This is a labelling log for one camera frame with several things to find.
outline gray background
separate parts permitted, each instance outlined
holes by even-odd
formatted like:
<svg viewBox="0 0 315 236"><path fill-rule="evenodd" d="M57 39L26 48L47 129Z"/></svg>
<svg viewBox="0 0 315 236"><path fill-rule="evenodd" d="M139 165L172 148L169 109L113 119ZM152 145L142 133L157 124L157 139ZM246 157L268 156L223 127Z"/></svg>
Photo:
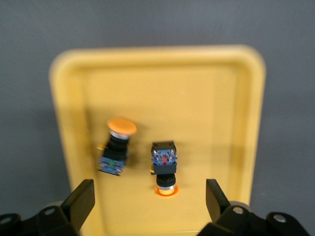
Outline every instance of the gray background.
<svg viewBox="0 0 315 236"><path fill-rule="evenodd" d="M73 48L247 44L267 65L253 211L315 234L315 1L0 1L0 214L69 184L48 70Z"/></svg>

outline orange button cap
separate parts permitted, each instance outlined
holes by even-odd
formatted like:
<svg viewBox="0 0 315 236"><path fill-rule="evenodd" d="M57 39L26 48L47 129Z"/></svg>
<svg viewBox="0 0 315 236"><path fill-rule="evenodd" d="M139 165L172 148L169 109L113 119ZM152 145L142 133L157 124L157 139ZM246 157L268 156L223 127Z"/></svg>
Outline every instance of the orange button cap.
<svg viewBox="0 0 315 236"><path fill-rule="evenodd" d="M137 132L136 125L131 120L122 117L110 119L107 125L118 134L132 135Z"/></svg>
<svg viewBox="0 0 315 236"><path fill-rule="evenodd" d="M155 187L154 192L161 198L172 198L179 193L179 187L176 185L175 188L171 190L161 190L158 187Z"/></svg>

